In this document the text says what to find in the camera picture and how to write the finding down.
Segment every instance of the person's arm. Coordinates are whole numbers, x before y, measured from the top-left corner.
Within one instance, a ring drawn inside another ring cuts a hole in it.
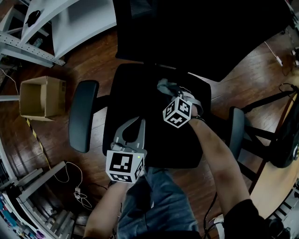
[[[108,239],[110,237],[127,188],[127,183],[120,182],[108,188],[88,218],[84,238]]]
[[[193,106],[192,115],[196,114]],[[226,215],[239,202],[250,199],[239,165],[227,145],[205,122],[191,119],[189,124],[200,141],[215,181],[222,212]]]

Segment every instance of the hazard tape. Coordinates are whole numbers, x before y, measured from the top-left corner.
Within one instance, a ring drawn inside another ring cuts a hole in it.
[[[33,136],[34,136],[34,137],[36,138],[36,140],[39,142],[39,146],[40,146],[41,149],[42,149],[43,155],[45,155],[45,158],[46,158],[46,161],[47,161],[47,163],[48,163],[49,169],[51,169],[51,166],[50,166],[48,157],[47,157],[47,155],[46,155],[46,152],[44,151],[42,142],[41,142],[41,141],[39,140],[39,138],[37,137],[36,132],[35,132],[34,129],[32,128],[32,125],[30,124],[30,121],[29,121],[27,118],[26,118],[26,121],[27,121],[27,124],[28,124],[28,126],[29,126],[29,128],[30,128],[30,130],[31,130],[31,132],[32,132],[32,134],[33,134]]]

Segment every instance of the open cardboard box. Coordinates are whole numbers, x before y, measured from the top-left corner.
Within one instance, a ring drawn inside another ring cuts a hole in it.
[[[23,81],[20,115],[30,120],[52,121],[49,116],[64,114],[65,88],[65,81],[48,76]]]

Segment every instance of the wooden floor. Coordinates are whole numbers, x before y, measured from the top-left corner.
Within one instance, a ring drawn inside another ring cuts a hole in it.
[[[287,54],[292,46],[288,35],[277,35],[268,43],[283,61],[289,59]],[[116,51],[117,34],[115,29],[110,29],[70,52],[67,56],[67,64],[63,67],[55,65],[52,69],[48,69],[28,63],[12,75],[18,85],[21,81],[46,75],[67,81],[66,114],[55,117],[54,122],[32,121],[32,126],[43,143],[52,166],[64,160],[81,167],[83,171],[81,187],[85,189],[90,183],[107,186],[109,182],[105,173],[105,156],[102,153],[106,108],[95,114],[90,151],[87,154],[81,154],[75,152],[68,141],[68,113],[71,99],[77,84],[83,80],[97,80],[100,83],[98,96],[109,94],[117,67],[121,63],[127,62],[116,59]],[[215,70],[217,70],[217,64],[221,64],[221,60],[215,59]],[[278,93],[278,86],[286,82],[287,79],[288,77],[283,75],[282,68],[276,62],[275,57],[263,43],[243,59],[220,83],[206,79],[205,81],[212,88],[212,112],[226,119],[231,106],[244,107],[258,99]],[[16,94],[13,82],[7,82],[2,94]],[[253,126],[274,132],[287,100],[286,97],[273,104],[262,106],[248,113],[247,116]],[[0,137],[18,176],[27,174],[35,168],[43,167],[47,170],[47,162],[38,142],[30,132],[25,119],[19,115],[18,102],[0,103],[0,125]],[[242,151],[239,160],[254,171],[257,171],[261,163],[260,158],[245,151]],[[202,159],[196,169],[171,171],[175,182],[188,195],[200,230],[203,232],[203,217],[215,193],[214,181],[207,163]],[[61,172],[57,176],[61,180],[67,179],[65,172]],[[71,181],[71,184],[75,186],[79,183],[79,171],[74,169]],[[58,191],[57,195],[59,198],[61,197],[60,199],[67,201],[66,198],[70,198],[69,194],[73,192],[73,187],[70,193],[64,190],[66,187],[70,187],[70,184],[63,185],[58,181],[53,181],[52,184],[54,185],[53,190]],[[72,206],[75,206],[77,211],[85,211],[76,201]],[[220,212],[217,202],[208,218],[212,219]],[[86,217],[80,217],[78,223],[85,224]]]

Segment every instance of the desk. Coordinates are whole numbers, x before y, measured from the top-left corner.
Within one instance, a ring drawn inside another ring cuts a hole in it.
[[[279,130],[286,116],[293,106],[290,99],[280,118],[276,131]],[[286,199],[298,178],[299,160],[293,161],[287,168],[279,169],[270,162],[263,161],[261,172],[251,193],[253,204],[257,207],[260,216],[269,217]]]
[[[40,10],[41,15],[28,27],[27,19],[36,10]],[[49,21],[58,60],[89,38],[116,26],[113,0],[31,0],[19,45],[24,45]]]

